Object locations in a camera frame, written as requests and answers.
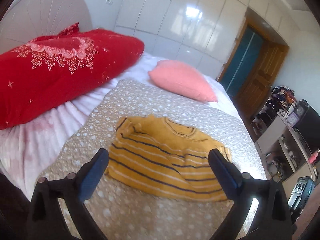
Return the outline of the yellow striped knit sweater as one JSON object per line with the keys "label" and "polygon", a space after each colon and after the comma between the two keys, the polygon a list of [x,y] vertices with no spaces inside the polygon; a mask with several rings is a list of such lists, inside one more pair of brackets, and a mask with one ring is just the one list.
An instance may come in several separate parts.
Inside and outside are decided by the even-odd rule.
{"label": "yellow striped knit sweater", "polygon": [[224,201],[227,197],[208,163],[212,149],[231,161],[229,148],[195,127],[154,115],[123,116],[108,150],[106,174],[158,197]]}

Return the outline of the pile of clothes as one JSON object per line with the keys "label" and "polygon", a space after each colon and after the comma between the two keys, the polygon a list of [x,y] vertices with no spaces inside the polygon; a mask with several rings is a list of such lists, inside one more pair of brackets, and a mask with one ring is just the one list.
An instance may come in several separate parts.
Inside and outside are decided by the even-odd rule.
{"label": "pile of clothes", "polygon": [[297,99],[295,98],[294,91],[284,86],[273,87],[271,100],[275,105],[279,105],[286,110],[291,106],[296,107],[297,105]]}

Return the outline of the pink bottle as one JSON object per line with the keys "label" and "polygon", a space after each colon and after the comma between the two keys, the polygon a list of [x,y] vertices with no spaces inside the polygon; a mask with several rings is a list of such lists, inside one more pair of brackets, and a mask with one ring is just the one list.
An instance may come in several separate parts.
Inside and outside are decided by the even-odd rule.
{"label": "pink bottle", "polygon": [[313,154],[309,157],[308,161],[310,164],[312,164],[318,157],[319,155],[319,149],[315,150],[315,152],[313,152]]}

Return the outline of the white shelf unit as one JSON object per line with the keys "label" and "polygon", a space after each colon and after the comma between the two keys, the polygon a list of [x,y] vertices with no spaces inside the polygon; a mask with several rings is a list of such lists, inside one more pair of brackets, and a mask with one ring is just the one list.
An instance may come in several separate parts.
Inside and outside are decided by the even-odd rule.
{"label": "white shelf unit", "polygon": [[313,180],[318,178],[317,159],[309,163],[312,153],[295,130],[295,124],[300,120],[294,113],[295,108],[283,109],[270,99],[250,124],[266,174],[282,182],[295,173]]}

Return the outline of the black television screen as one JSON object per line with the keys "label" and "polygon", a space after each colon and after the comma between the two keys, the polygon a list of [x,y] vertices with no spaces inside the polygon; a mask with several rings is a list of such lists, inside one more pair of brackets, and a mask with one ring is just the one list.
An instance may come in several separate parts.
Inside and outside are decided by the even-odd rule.
{"label": "black television screen", "polygon": [[299,132],[306,142],[310,153],[315,153],[319,150],[320,118],[312,106],[308,107],[300,120],[295,124],[295,130]]}

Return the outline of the pink white fluffy blanket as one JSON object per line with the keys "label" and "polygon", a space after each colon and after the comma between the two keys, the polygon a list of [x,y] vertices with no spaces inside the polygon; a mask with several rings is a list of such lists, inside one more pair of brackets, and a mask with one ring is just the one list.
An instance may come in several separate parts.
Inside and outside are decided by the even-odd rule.
{"label": "pink white fluffy blanket", "polygon": [[35,120],[1,131],[1,170],[27,197],[44,174],[77,170],[100,148],[112,151],[124,116],[166,117],[223,143],[232,161],[245,170],[253,144],[223,86],[206,77],[217,102],[201,103],[152,84],[148,76],[159,57],[144,54],[119,77]]}

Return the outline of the beige white-spotted quilt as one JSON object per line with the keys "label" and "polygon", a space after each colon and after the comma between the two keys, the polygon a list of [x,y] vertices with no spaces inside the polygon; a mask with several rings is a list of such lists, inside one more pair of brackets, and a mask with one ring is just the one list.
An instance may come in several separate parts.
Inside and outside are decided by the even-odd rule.
{"label": "beige white-spotted quilt", "polygon": [[106,94],[43,176],[76,172],[100,148],[109,164],[85,206],[109,239],[209,239],[233,205],[208,165],[212,148],[265,178],[241,120],[133,80]]}

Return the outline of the small desk clock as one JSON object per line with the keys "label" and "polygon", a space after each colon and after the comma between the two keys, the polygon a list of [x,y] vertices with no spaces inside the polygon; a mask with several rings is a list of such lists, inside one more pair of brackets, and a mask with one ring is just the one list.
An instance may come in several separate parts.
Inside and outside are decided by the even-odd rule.
{"label": "small desk clock", "polygon": [[306,100],[300,100],[294,110],[295,115],[300,119],[308,110],[309,104]]}

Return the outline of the brown wooden door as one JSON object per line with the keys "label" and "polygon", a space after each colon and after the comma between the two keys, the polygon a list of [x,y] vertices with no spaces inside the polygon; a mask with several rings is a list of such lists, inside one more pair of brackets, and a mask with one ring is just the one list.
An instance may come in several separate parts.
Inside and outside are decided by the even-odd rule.
{"label": "brown wooden door", "polygon": [[246,81],[236,95],[240,113],[249,119],[266,99],[289,51],[289,46],[265,41]]}

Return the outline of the red floral pillow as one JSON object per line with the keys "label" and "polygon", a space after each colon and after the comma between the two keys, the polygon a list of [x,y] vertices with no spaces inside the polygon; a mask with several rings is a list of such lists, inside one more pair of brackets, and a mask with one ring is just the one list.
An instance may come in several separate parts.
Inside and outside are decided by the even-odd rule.
{"label": "red floral pillow", "polygon": [[1,54],[1,129],[25,124],[134,65],[144,43],[78,23]]}

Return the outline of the pink cushion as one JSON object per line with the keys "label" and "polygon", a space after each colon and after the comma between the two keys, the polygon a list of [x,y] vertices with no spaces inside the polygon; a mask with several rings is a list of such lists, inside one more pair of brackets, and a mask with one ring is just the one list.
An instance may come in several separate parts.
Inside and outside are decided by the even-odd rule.
{"label": "pink cushion", "polygon": [[204,76],[196,68],[181,61],[158,61],[148,75],[155,85],[169,92],[201,102],[218,102]]}

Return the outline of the white glossy wardrobe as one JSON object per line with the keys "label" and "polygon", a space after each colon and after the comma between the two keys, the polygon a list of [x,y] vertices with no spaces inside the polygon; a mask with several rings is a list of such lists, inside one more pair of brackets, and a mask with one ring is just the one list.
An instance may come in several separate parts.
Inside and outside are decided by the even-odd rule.
{"label": "white glossy wardrobe", "polygon": [[249,10],[279,29],[282,14],[271,0],[123,0],[115,31],[142,40],[147,53],[217,79]]}

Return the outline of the white round headboard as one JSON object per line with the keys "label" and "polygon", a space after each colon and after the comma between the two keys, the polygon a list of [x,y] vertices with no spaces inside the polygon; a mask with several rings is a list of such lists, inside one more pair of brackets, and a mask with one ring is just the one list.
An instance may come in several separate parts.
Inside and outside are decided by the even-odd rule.
{"label": "white round headboard", "polygon": [[39,36],[57,35],[75,23],[81,32],[93,29],[84,0],[19,0],[1,19],[1,53]]}

